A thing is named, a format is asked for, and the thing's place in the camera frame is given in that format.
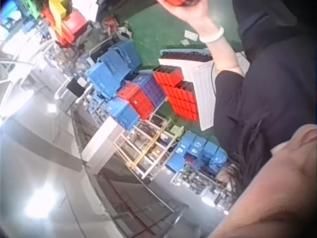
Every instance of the ceiling light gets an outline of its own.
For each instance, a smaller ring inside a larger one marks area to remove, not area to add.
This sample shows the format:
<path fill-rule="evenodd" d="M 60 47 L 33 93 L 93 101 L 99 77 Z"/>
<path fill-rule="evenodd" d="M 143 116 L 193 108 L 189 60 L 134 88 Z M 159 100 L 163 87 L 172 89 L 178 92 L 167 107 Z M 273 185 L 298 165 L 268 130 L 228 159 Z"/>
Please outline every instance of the ceiling light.
<path fill-rule="evenodd" d="M 202 197 L 202 201 L 210 207 L 215 207 L 215 203 L 208 197 Z"/>
<path fill-rule="evenodd" d="M 25 208 L 27 216 L 39 219 L 46 218 L 56 202 L 55 193 L 51 186 L 46 185 L 36 190 Z"/>
<path fill-rule="evenodd" d="M 53 103 L 48 104 L 48 113 L 56 113 L 56 112 L 57 112 L 56 105 Z"/>

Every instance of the white metal rack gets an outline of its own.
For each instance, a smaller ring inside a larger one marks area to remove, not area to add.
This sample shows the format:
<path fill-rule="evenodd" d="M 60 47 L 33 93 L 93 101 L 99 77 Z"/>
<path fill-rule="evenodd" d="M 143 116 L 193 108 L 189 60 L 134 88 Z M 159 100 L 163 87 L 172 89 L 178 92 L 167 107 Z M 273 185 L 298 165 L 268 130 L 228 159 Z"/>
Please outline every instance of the white metal rack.
<path fill-rule="evenodd" d="M 153 115 L 141 121 L 131 131 L 121 133 L 113 142 L 125 164 L 140 175 L 141 179 L 153 179 L 169 158 L 168 149 L 184 130 L 179 127 L 176 133 L 169 132 L 173 126 L 166 120 Z"/>

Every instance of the stacked crates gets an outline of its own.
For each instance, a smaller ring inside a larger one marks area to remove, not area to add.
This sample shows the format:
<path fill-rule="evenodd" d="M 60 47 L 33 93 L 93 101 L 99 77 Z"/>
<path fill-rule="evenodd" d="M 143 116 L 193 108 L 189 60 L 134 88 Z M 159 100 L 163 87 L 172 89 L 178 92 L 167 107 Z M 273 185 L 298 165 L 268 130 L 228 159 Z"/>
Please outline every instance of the stacked crates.
<path fill-rule="evenodd" d="M 86 75 L 90 78 L 95 88 L 102 93 L 103 96 L 111 99 L 121 87 L 121 82 L 118 81 L 103 62 L 94 64 Z"/>
<path fill-rule="evenodd" d="M 154 111 L 154 107 L 141 88 L 133 83 L 127 83 L 117 95 L 130 102 L 142 120 L 147 119 Z"/>
<path fill-rule="evenodd" d="M 120 54 L 132 72 L 141 64 L 141 58 L 132 40 L 120 41 L 111 48 Z"/>
<path fill-rule="evenodd" d="M 192 145 L 189 147 L 188 153 L 200 160 L 203 157 L 203 148 L 206 142 L 207 141 L 205 139 L 197 136 Z"/>
<path fill-rule="evenodd" d="M 227 158 L 228 156 L 226 152 L 221 148 L 219 148 L 215 155 L 212 157 L 209 163 L 209 168 L 215 175 L 219 173 L 222 166 L 226 163 Z"/>
<path fill-rule="evenodd" d="M 185 165 L 185 159 L 183 156 L 174 153 L 168 162 L 166 163 L 166 166 L 172 170 L 174 173 L 180 171 Z"/>
<path fill-rule="evenodd" d="M 182 117 L 198 121 L 194 85 L 183 81 L 181 68 L 160 65 L 154 69 L 154 76 L 168 96 L 173 110 Z"/>
<path fill-rule="evenodd" d="M 191 131 L 186 131 L 186 133 L 183 135 L 177 146 L 175 147 L 174 151 L 185 157 L 187 151 L 189 150 L 189 147 L 192 145 L 194 140 L 196 139 L 196 135 L 192 133 Z"/>
<path fill-rule="evenodd" d="M 166 96 L 161 87 L 154 80 L 153 74 L 140 73 L 132 82 L 141 87 L 155 108 L 165 100 Z"/>
<path fill-rule="evenodd" d="M 115 97 L 106 106 L 107 112 L 126 130 L 131 130 L 140 116 L 128 101 Z"/>
<path fill-rule="evenodd" d="M 168 160 L 167 167 L 178 172 L 189 159 L 195 170 L 207 170 L 208 174 L 216 176 L 227 161 L 226 152 L 191 131 L 186 131 L 174 149 L 173 156 Z"/>
<path fill-rule="evenodd" d="M 113 77 L 119 82 L 121 82 L 131 71 L 119 53 L 114 50 L 108 50 L 98 58 L 98 62 L 103 62 L 108 67 Z"/>
<path fill-rule="evenodd" d="M 216 146 L 215 144 L 211 143 L 210 141 L 207 141 L 207 143 L 205 144 L 203 148 L 203 160 L 209 163 L 210 160 L 216 154 L 218 148 L 219 147 Z"/>

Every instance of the cable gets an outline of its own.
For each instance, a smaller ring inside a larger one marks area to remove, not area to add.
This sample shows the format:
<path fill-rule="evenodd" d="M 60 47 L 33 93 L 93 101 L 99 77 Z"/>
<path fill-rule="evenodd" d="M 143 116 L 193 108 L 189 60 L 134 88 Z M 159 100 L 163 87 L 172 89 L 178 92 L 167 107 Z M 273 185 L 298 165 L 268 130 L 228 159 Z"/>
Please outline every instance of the cable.
<path fill-rule="evenodd" d="M 212 68 L 211 68 L 211 85 L 212 85 L 212 90 L 213 90 L 214 96 L 216 97 L 216 89 L 215 89 L 215 85 L 213 84 L 213 76 L 212 76 L 213 68 L 214 68 L 214 61 L 213 61 Z"/>
<path fill-rule="evenodd" d="M 76 215 L 75 215 L 73 206 L 71 205 L 71 202 L 70 202 L 69 197 L 68 197 L 68 192 L 67 192 L 65 183 L 63 183 L 63 186 L 64 186 L 64 189 L 65 189 L 67 201 L 68 201 L 68 203 L 69 203 L 69 206 L 70 206 L 71 212 L 73 213 L 73 216 L 74 216 L 74 218 L 75 218 L 75 221 L 76 221 L 76 223 L 77 223 L 77 225 L 78 225 L 78 227 L 79 227 L 81 233 L 83 234 L 83 237 L 84 237 L 84 238 L 87 238 L 87 236 L 85 235 L 85 233 L 84 233 L 83 229 L 81 228 L 80 223 L 79 223 L 79 221 L 78 221 L 78 219 L 77 219 L 77 217 L 76 217 Z"/>

